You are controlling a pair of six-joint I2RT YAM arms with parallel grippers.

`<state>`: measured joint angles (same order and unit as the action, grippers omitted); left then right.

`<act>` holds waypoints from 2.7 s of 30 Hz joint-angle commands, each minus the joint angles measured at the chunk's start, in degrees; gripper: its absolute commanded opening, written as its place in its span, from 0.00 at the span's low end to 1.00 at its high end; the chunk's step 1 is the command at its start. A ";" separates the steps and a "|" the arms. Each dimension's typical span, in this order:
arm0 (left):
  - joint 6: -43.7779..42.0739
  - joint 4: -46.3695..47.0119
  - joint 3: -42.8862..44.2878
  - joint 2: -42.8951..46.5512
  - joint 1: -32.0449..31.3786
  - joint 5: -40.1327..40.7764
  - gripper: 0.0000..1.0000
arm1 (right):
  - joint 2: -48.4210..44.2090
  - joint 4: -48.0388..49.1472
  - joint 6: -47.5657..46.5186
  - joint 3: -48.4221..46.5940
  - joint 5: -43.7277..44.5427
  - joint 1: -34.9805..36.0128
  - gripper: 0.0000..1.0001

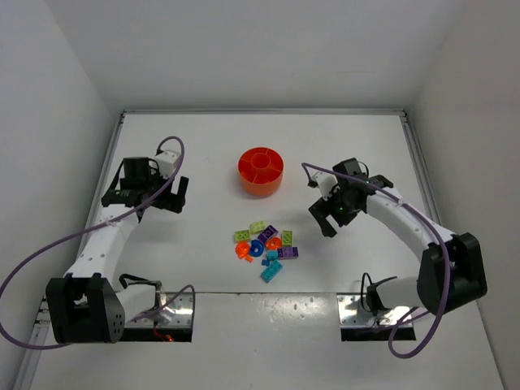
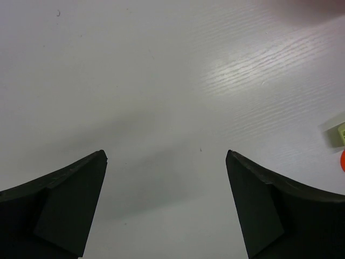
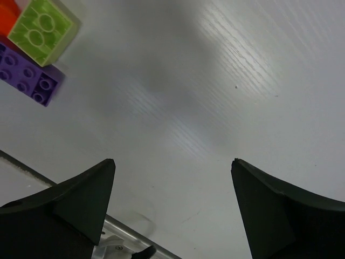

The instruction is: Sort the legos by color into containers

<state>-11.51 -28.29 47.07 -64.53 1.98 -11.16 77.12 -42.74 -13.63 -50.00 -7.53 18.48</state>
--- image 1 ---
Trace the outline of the pale green curved lego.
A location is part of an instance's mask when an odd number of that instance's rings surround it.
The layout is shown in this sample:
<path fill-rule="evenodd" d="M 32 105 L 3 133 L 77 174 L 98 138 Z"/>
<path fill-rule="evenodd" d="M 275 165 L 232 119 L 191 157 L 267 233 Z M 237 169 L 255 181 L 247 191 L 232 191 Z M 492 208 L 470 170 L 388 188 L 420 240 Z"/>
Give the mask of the pale green curved lego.
<path fill-rule="evenodd" d="M 260 221 L 252 222 L 249 225 L 249 230 L 252 234 L 257 234 L 257 233 L 264 231 L 266 229 L 266 227 L 267 227 L 267 225 L 265 224 L 265 222 L 260 220 Z"/>

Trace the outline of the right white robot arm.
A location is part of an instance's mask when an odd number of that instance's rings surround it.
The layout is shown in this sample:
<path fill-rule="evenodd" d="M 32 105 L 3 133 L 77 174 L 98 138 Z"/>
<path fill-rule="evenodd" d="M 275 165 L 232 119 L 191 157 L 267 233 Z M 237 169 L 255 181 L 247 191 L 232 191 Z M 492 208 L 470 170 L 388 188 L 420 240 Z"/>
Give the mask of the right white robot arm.
<path fill-rule="evenodd" d="M 320 192 L 309 211 L 325 237 L 334 237 L 337 228 L 364 213 L 388 228 L 418 259 L 417 276 L 390 276 L 367 286 L 367 311 L 380 314 L 408 306 L 443 315 L 487 294 L 483 256 L 474 235 L 435 223 L 404 201 L 384 175 L 369 175 L 356 158 L 330 170 L 308 163 L 302 167 L 308 185 Z"/>

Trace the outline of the purple square lego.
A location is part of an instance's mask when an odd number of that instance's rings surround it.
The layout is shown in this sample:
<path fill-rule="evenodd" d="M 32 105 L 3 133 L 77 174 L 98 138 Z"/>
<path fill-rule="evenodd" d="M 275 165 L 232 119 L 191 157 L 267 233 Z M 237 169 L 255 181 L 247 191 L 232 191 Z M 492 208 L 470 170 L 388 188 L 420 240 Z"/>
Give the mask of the purple square lego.
<path fill-rule="evenodd" d="M 277 229 L 275 229 L 272 225 L 268 225 L 262 232 L 259 233 L 257 239 L 259 241 L 261 241 L 262 243 L 266 243 L 273 236 L 276 236 L 277 233 L 278 233 Z"/>

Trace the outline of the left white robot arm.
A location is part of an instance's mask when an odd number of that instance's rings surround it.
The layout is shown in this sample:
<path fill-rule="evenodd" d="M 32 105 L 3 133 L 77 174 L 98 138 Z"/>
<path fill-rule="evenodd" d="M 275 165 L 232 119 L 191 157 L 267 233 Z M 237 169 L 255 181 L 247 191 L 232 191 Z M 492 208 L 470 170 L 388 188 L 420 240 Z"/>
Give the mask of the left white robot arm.
<path fill-rule="evenodd" d="M 45 289 L 54 338 L 60 344 L 115 343 L 126 323 L 160 306 L 157 280 L 117 276 L 124 246 L 149 207 L 179 214 L 189 180 L 171 191 L 182 157 L 173 150 L 152 158 L 124 158 L 102 196 L 100 228 L 72 266 Z"/>

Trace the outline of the lime green small lego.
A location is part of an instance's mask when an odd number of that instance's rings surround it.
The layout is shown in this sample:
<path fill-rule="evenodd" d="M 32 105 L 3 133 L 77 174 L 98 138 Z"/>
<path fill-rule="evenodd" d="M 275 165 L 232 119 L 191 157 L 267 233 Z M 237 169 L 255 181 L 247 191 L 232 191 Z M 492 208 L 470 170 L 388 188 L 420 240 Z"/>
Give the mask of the lime green small lego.
<path fill-rule="evenodd" d="M 293 245 L 293 231 L 292 230 L 283 230 L 281 232 L 281 241 L 282 241 L 282 246 L 291 247 Z"/>

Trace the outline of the teal long lego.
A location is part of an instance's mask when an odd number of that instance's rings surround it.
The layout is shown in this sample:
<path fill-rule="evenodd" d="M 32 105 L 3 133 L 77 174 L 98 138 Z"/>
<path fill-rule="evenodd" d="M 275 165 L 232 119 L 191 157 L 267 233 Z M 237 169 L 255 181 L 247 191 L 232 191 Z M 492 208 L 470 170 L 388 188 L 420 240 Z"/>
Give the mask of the teal long lego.
<path fill-rule="evenodd" d="M 283 269 L 283 265 L 278 261 L 271 262 L 261 273 L 260 277 L 265 283 L 270 283 Z"/>

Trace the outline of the purple long lego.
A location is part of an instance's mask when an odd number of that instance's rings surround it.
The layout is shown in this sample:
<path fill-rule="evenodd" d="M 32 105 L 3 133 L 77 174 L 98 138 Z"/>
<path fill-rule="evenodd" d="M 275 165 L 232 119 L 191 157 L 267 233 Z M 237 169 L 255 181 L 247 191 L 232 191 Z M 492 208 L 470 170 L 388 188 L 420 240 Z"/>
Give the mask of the purple long lego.
<path fill-rule="evenodd" d="M 298 258 L 299 251 L 297 247 L 282 247 L 277 249 L 278 259 Z"/>

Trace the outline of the teal small lego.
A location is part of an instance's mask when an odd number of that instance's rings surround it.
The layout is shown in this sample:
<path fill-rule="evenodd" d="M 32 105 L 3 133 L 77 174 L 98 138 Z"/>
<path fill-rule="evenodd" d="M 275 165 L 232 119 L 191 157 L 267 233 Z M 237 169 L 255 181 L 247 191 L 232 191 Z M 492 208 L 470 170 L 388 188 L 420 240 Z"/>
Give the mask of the teal small lego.
<path fill-rule="evenodd" d="M 277 250 L 268 250 L 266 254 L 267 260 L 276 260 L 278 258 L 278 251 Z"/>

